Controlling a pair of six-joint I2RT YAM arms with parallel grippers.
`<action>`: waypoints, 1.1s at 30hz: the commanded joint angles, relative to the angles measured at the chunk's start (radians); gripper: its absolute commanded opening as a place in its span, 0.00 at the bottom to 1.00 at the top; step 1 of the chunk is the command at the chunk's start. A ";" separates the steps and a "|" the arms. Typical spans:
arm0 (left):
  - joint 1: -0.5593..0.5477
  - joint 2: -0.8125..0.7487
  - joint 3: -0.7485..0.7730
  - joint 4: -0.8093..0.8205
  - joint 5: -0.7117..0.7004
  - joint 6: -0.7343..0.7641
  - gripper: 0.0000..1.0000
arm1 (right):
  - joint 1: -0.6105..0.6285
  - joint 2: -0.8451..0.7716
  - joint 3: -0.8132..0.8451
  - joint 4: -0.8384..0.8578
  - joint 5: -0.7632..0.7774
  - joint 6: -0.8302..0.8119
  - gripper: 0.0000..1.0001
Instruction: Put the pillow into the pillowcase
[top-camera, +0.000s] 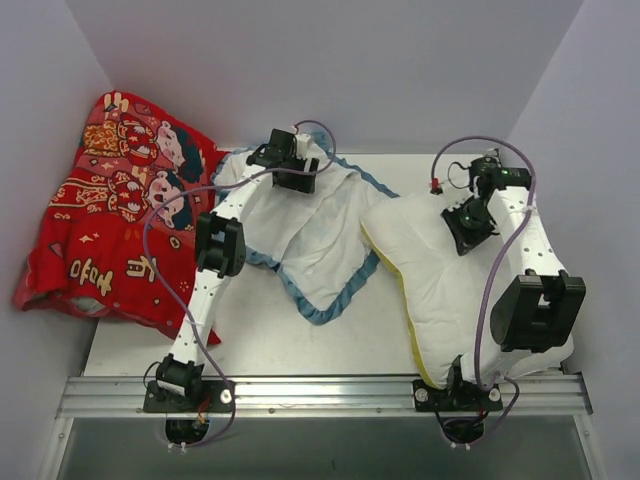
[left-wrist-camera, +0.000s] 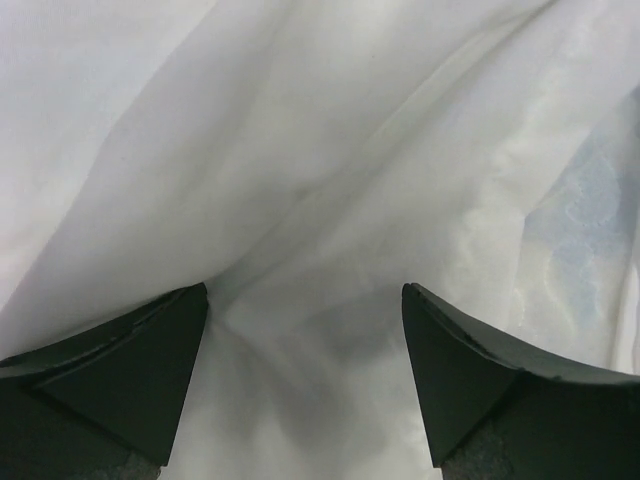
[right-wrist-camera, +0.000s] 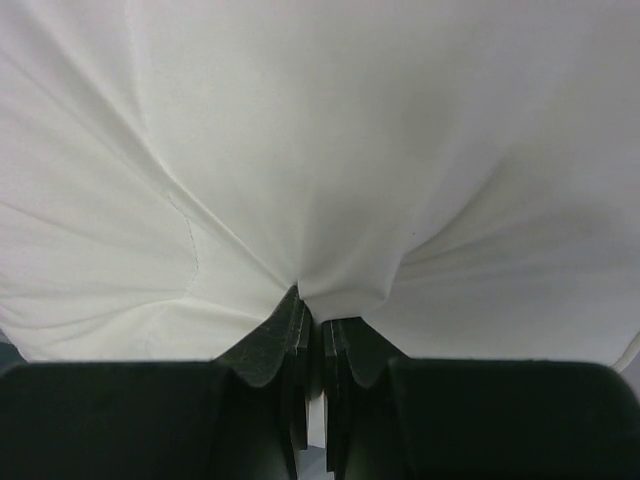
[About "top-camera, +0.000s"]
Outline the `blue white bear pillowcase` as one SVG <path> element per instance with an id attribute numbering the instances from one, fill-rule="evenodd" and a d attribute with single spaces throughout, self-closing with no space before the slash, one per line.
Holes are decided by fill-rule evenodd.
<path id="1" fill-rule="evenodd" d="M 299 313 L 320 326 L 338 318 L 376 272 L 379 258 L 360 219 L 397 194 L 360 166 L 330 158 L 327 135 L 311 137 L 309 152 L 323 170 L 314 193 L 270 187 L 243 224 L 247 263 L 271 269 Z"/>

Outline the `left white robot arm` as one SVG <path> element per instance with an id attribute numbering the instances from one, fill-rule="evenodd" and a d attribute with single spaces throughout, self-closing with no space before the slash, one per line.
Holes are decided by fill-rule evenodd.
<path id="1" fill-rule="evenodd" d="M 315 176 L 321 169 L 320 160 L 310 156 L 313 145 L 308 133 L 274 129 L 269 141 L 249 155 L 237 183 L 204 188 L 225 191 L 227 196 L 196 220 L 195 274 L 188 301 L 170 287 L 157 267 L 153 268 L 184 311 L 177 337 L 156 370 L 158 388 L 166 391 L 167 400 L 176 409 L 190 411 L 201 402 L 202 373 L 205 363 L 212 360 L 206 343 L 214 308 L 245 265 L 244 221 L 272 187 L 314 192 Z"/>

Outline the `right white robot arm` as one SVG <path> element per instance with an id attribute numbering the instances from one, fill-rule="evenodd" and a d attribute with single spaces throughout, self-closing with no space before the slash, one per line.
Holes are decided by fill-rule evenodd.
<path id="1" fill-rule="evenodd" d="M 461 374 L 443 385 L 446 402 L 465 409 L 504 377 L 515 379 L 564 360 L 586 285 L 557 258 L 537 210 L 526 168 L 485 155 L 466 167 L 470 195 L 442 217 L 460 256 L 501 242 L 481 290 L 475 338 L 460 356 Z"/>

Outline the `white pillow yellow edge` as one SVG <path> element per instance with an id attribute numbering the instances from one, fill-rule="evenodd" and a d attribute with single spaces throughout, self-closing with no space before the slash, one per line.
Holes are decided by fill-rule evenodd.
<path id="1" fill-rule="evenodd" d="M 417 193 L 384 200 L 361 218 L 366 240 L 402 287 L 418 371 L 438 389 L 454 360 L 472 350 L 481 290 L 501 245 L 487 240 L 459 256 L 445 206 L 443 196 Z"/>

